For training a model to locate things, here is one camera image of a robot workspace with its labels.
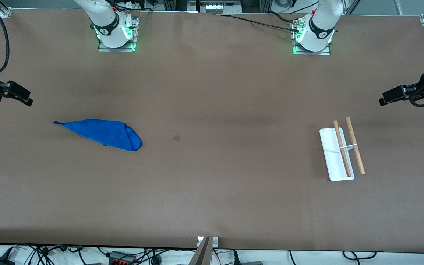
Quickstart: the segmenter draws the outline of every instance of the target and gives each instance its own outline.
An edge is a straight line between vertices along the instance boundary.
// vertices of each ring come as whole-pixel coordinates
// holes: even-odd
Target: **brown table surface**
[[[272,15],[247,17],[286,26]],[[380,107],[424,72],[418,17],[347,16],[331,56],[230,17],[154,13],[96,51],[82,10],[15,10],[0,80],[0,243],[424,252],[424,109]],[[0,65],[4,61],[0,30]],[[331,182],[318,131],[351,117],[367,175]],[[53,121],[127,123],[137,152]],[[179,135],[180,140],[173,140]]]

